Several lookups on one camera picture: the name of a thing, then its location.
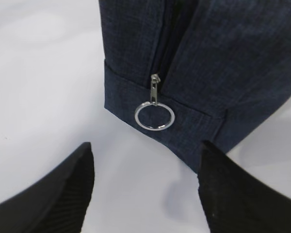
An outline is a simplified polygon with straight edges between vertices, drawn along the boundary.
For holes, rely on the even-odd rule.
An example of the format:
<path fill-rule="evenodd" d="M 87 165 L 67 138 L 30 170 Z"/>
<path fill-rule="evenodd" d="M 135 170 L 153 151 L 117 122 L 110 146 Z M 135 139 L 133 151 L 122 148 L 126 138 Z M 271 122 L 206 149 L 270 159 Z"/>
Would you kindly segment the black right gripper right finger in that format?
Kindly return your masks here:
<path fill-rule="evenodd" d="M 291 233 L 291 199 L 203 141 L 198 194 L 212 233 Z"/>

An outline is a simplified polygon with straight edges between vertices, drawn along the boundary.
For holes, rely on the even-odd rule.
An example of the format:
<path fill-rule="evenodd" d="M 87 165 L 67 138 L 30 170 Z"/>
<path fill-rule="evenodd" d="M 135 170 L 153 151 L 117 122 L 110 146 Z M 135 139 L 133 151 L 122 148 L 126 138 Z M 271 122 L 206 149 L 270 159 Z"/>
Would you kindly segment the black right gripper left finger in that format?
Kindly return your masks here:
<path fill-rule="evenodd" d="M 0 203 L 0 233 L 80 233 L 95 182 L 89 142 L 54 170 Z"/>

